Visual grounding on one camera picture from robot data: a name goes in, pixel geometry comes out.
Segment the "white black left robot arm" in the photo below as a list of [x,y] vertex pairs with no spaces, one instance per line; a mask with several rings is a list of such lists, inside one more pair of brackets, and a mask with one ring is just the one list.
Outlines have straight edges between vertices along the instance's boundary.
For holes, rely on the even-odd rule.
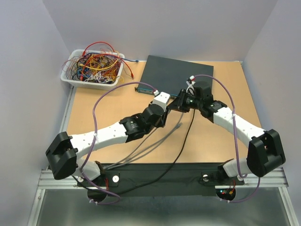
[[168,115],[166,104],[150,104],[142,113],[137,113],[116,122],[97,132],[68,135],[61,132],[56,135],[46,157],[54,179],[61,180],[69,176],[87,177],[95,186],[104,182],[105,174],[95,161],[85,161],[89,151],[128,143],[142,138],[154,128],[163,127]]

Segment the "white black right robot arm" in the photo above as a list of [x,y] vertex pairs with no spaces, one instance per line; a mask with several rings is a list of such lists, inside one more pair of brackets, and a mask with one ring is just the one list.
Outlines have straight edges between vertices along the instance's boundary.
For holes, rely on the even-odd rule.
[[277,131],[256,127],[235,115],[226,104],[214,100],[211,86],[206,82],[192,83],[187,89],[182,89],[168,108],[182,113],[199,110],[203,117],[226,129],[248,148],[246,158],[235,158],[220,166],[216,178],[222,184],[239,174],[252,173],[261,178],[286,161]]

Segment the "teal network switch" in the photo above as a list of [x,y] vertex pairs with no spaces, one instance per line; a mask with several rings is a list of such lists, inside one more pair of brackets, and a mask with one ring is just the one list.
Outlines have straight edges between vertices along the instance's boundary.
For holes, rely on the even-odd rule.
[[187,88],[187,79],[198,74],[213,76],[214,67],[200,63],[149,55],[140,79],[158,91],[176,97]]

